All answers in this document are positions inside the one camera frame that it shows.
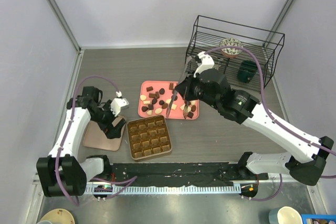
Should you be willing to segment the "metal tongs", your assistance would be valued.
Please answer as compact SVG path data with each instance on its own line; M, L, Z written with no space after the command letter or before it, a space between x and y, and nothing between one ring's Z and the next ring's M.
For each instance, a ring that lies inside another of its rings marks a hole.
M183 71L181 73L181 76L179 78L179 81L178 81L178 84L182 83L186 76L187 76L187 68L188 68L188 65L189 65L189 62L192 60L192 57L191 56L188 56L186 58L186 62L185 62L185 65L184 65L184 68L183 68ZM169 115L170 115L170 111L171 111L171 108L172 108L172 105L173 105L173 102L174 102L174 99L175 97L177 96L177 91L174 89L173 90L173 96L169 102L169 106L168 108L166 109L166 118L168 119L169 118Z

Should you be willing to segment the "gold chocolate box with tray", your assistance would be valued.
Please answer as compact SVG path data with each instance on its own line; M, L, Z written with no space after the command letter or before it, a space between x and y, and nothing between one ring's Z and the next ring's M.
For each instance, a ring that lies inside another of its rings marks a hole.
M134 161L157 158L172 151L170 134L162 115L128 122L127 134Z

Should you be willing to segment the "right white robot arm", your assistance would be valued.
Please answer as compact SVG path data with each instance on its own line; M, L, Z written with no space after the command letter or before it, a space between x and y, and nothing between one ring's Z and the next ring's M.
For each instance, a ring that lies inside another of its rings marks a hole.
M249 127L285 149L279 154L245 152L238 161L242 179L263 173L290 175L296 181L314 186L323 174L334 141L327 136L311 136L271 113L265 102L244 90L231 88L226 76L216 69L184 73L174 88L187 103L202 101L223 118Z

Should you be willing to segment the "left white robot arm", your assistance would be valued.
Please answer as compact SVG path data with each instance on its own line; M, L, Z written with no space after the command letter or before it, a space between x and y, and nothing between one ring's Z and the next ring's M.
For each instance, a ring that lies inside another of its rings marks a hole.
M126 120L119 114L129 105L117 92L117 97L103 107L96 95L72 98L67 103L66 121L58 140L47 157L36 163L37 173L46 197L81 196L86 184L94 177L105 182L112 174L106 155L93 155L79 163L78 151L90 122L97 123L108 139L121 138Z

